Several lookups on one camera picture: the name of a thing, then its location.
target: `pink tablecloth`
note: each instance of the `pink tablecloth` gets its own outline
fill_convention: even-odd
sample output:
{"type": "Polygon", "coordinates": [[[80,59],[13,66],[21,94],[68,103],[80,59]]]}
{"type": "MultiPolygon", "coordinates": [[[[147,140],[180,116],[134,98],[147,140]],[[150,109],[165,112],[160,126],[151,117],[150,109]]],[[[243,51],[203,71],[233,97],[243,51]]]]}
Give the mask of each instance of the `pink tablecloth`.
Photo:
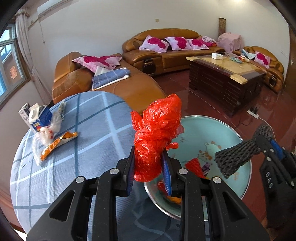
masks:
{"type": "Polygon", "coordinates": [[[227,53],[239,50],[243,47],[242,36],[230,32],[221,34],[218,38],[217,46],[224,48],[227,53]]]}

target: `metal screw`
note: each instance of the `metal screw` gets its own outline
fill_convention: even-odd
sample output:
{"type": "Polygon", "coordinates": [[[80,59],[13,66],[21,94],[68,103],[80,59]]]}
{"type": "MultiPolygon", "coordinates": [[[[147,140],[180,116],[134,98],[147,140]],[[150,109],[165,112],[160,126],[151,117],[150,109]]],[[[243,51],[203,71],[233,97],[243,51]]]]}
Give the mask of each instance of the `metal screw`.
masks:
{"type": "Polygon", "coordinates": [[[78,178],[76,178],[76,180],[75,180],[77,183],[82,183],[82,182],[84,182],[84,177],[78,177],[78,178]]]}
{"type": "Polygon", "coordinates": [[[179,173],[185,175],[188,173],[188,171],[185,168],[181,168],[181,169],[179,169],[179,173]]]}
{"type": "Polygon", "coordinates": [[[112,175],[115,175],[117,173],[119,173],[119,170],[117,168],[113,168],[110,170],[110,174],[112,174],[112,175]]]}
{"type": "Polygon", "coordinates": [[[213,178],[213,181],[214,181],[215,183],[218,183],[218,184],[222,182],[222,180],[221,180],[220,177],[214,177],[214,178],[213,178]]]}

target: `knotted plastic bag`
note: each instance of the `knotted plastic bag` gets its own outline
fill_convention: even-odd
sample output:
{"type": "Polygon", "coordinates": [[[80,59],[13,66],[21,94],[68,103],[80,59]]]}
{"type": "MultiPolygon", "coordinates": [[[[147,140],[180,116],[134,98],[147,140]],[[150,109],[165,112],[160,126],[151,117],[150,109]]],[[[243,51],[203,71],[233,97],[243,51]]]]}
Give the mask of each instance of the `knotted plastic bag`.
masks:
{"type": "Polygon", "coordinates": [[[178,148],[172,139],[184,132],[181,100],[176,94],[152,102],[143,112],[132,111],[135,134],[135,180],[149,182],[161,173],[160,156],[164,148],[178,148]]]}

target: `brown sofa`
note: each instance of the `brown sofa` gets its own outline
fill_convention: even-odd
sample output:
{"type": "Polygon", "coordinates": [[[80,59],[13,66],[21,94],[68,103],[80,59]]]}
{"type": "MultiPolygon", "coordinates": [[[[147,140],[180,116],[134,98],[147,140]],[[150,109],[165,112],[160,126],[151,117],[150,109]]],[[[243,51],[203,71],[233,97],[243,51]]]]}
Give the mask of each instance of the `brown sofa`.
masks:
{"type": "Polygon", "coordinates": [[[131,39],[127,40],[123,45],[123,58],[130,65],[137,69],[150,74],[162,74],[171,71],[188,69],[189,61],[186,57],[210,55],[212,53],[224,52],[221,47],[210,47],[209,50],[181,50],[172,51],[171,47],[168,48],[167,53],[156,53],[150,50],[139,50],[143,41],[150,35],[159,39],[166,37],[184,37],[186,39],[198,39],[201,36],[192,30],[182,28],[160,28],[151,29],[137,34],[131,39]]]}
{"type": "MultiPolygon", "coordinates": [[[[94,73],[80,64],[72,62],[73,59],[81,56],[78,52],[72,52],[57,63],[52,87],[52,99],[55,104],[71,95],[91,90],[91,79],[94,73]]],[[[100,91],[110,92],[121,97],[131,109],[140,114],[151,102],[165,97],[164,92],[153,78],[124,60],[121,60],[120,64],[116,68],[126,67],[131,72],[130,77],[103,87],[99,89],[100,91]]]]}
{"type": "MultiPolygon", "coordinates": [[[[256,63],[256,65],[260,66],[261,68],[263,68],[264,70],[267,71],[267,74],[264,78],[264,82],[270,87],[272,88],[275,92],[279,92],[282,87],[283,87],[283,83],[284,83],[284,66],[282,65],[282,63],[280,61],[278,61],[278,59],[276,58],[276,56],[274,56],[271,52],[269,52],[268,50],[266,50],[265,48],[262,47],[258,47],[258,46],[246,46],[244,47],[244,49],[248,52],[248,53],[255,53],[260,52],[268,57],[270,57],[271,61],[270,61],[270,68],[266,69],[264,66],[256,63]]],[[[237,51],[233,51],[232,53],[236,54],[236,55],[240,55],[241,51],[237,50],[237,51]]]]}

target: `window sill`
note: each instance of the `window sill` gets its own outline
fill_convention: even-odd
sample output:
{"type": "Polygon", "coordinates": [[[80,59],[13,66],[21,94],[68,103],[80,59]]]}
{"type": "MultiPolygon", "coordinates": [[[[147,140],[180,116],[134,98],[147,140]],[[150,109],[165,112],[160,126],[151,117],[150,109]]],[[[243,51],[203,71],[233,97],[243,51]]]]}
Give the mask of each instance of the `window sill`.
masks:
{"type": "Polygon", "coordinates": [[[18,81],[14,85],[10,86],[10,88],[7,91],[5,91],[3,95],[0,96],[0,111],[3,108],[3,106],[5,106],[5,104],[10,100],[10,98],[30,80],[31,78],[18,81]]]}

